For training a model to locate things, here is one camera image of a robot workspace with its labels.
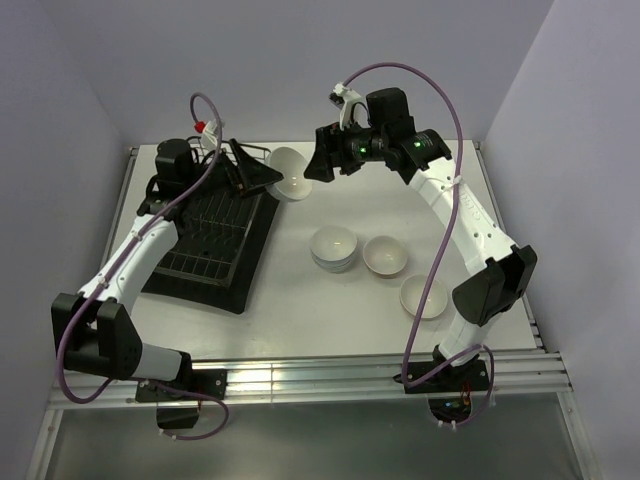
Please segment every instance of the glass panel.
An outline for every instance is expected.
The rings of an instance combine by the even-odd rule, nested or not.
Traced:
[[[579,478],[556,395],[497,402],[457,433],[431,423],[424,397],[234,406],[221,434],[197,442],[158,437],[153,409],[69,411],[47,478]]]

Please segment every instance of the white bowl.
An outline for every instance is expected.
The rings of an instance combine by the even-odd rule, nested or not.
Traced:
[[[414,317],[418,311],[418,304],[420,303],[426,282],[426,275],[414,275],[402,282],[402,286],[400,287],[400,303],[404,309]],[[427,303],[424,304],[422,318],[437,317],[447,308],[448,301],[447,289],[441,282],[434,280],[431,285],[431,290],[429,290]]]
[[[341,271],[355,257],[358,237],[348,228],[328,225],[309,240],[311,257],[325,270]]]
[[[362,257],[369,270],[383,277],[397,275],[409,260],[404,245],[388,235],[369,240],[364,246]]]
[[[283,180],[267,187],[272,197],[283,202],[298,202],[311,193],[313,183],[304,178],[304,170],[309,162],[297,150],[276,148],[267,156],[264,164],[284,175]]]
[[[326,262],[323,262],[318,257],[316,257],[314,254],[311,254],[311,257],[313,258],[313,261],[316,262],[316,265],[318,265],[323,270],[326,270],[327,272],[331,272],[331,273],[338,273],[338,272],[342,272],[342,271],[346,270],[347,267],[349,267],[349,265],[351,265],[351,262],[353,261],[353,257],[354,256],[352,255],[347,260],[345,260],[344,263],[342,263],[340,265],[328,264]]]

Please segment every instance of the black tray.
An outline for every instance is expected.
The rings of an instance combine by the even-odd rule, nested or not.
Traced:
[[[185,231],[142,291],[244,312],[278,204],[268,193],[241,199],[227,192],[191,202]]]

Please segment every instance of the metal rail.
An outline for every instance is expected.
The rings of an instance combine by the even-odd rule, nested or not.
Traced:
[[[497,352],[496,394],[570,392],[571,384],[560,354],[539,350]],[[412,360],[428,360],[415,355]],[[337,402],[411,398],[393,381],[400,371],[402,357],[341,357],[308,360],[265,360],[243,362],[197,362],[194,369],[225,368],[228,386],[225,402],[234,404],[270,404]],[[103,379],[75,372],[67,373],[67,382],[80,396],[89,395]],[[78,405],[66,399],[54,385],[48,409],[155,408],[156,403],[136,403],[135,382],[116,382],[94,402]],[[449,394],[430,395],[431,398]],[[165,406],[195,405],[192,401],[162,403]]]

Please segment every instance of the white connector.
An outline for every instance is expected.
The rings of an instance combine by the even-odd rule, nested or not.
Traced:
[[[216,136],[216,129],[218,128],[218,124],[215,120],[211,120],[207,122],[202,131],[202,136],[200,137],[200,144],[204,149],[205,154],[213,151],[218,146],[218,138]]]

